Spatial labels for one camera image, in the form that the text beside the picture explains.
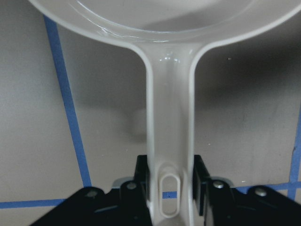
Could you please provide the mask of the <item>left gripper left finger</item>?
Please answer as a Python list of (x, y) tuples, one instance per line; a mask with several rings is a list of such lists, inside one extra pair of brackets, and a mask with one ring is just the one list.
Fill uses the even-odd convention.
[(146, 155), (137, 156), (135, 173), (132, 180), (120, 187), (120, 202), (123, 226), (151, 226), (152, 220), (148, 207), (149, 167)]

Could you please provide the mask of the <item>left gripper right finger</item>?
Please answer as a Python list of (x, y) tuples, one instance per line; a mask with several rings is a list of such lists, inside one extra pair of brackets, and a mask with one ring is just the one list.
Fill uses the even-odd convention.
[(212, 178), (200, 155), (194, 156), (193, 199), (205, 226), (237, 226), (249, 213), (244, 194), (224, 179)]

